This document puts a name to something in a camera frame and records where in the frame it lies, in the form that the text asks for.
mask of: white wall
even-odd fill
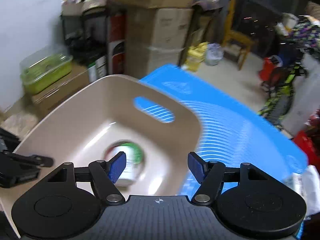
[[[23,96],[19,63],[62,42],[60,0],[0,0],[0,109]]]

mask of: concrete floor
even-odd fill
[[[241,71],[236,62],[223,58],[216,66],[203,62],[194,74],[257,112],[268,98],[258,77],[262,64],[261,58],[250,53]]]

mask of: green plastic container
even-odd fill
[[[62,47],[46,47],[20,63],[26,92],[35,95],[71,72],[72,56]]]

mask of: red object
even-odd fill
[[[316,168],[320,168],[320,157],[316,154],[312,140],[304,131],[298,132],[292,141],[305,152],[308,157],[308,165],[314,165]]]
[[[262,81],[268,81],[271,72],[276,66],[267,57],[264,58],[263,69],[259,72],[259,77]]]
[[[124,72],[124,41],[126,14],[117,12],[108,17],[108,70],[109,74]]]

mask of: colorful fabric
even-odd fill
[[[296,42],[303,42],[306,46],[318,47],[320,39],[320,27],[313,24],[307,17],[298,21],[289,37]]]

